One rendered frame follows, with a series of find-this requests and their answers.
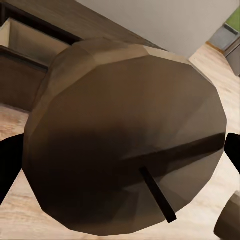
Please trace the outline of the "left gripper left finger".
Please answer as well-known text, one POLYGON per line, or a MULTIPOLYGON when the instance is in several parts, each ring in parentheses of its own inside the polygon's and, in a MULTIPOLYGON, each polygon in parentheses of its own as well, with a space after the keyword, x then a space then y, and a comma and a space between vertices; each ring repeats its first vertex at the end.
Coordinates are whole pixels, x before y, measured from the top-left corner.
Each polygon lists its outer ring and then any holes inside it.
POLYGON ((24 133, 0 141, 0 206, 22 169, 24 133))

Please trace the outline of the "pillar candle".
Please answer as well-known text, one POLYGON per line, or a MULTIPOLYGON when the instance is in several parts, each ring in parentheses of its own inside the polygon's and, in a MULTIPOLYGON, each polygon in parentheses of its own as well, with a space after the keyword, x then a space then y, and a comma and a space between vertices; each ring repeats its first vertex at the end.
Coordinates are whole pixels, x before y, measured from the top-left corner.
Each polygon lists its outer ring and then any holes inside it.
POLYGON ((214 227, 221 240, 240 240, 240 191, 237 190, 222 210, 214 227))
POLYGON ((189 205, 223 156, 227 116, 184 55, 103 38, 52 61, 24 127, 22 170, 71 231, 133 234, 189 205))

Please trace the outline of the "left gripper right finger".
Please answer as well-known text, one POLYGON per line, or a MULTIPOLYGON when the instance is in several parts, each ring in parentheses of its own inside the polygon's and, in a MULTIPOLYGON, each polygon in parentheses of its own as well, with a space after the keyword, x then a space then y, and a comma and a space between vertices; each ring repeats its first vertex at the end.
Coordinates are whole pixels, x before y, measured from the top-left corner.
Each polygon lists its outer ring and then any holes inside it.
POLYGON ((225 138, 224 151, 240 173, 240 135, 229 133, 225 138))

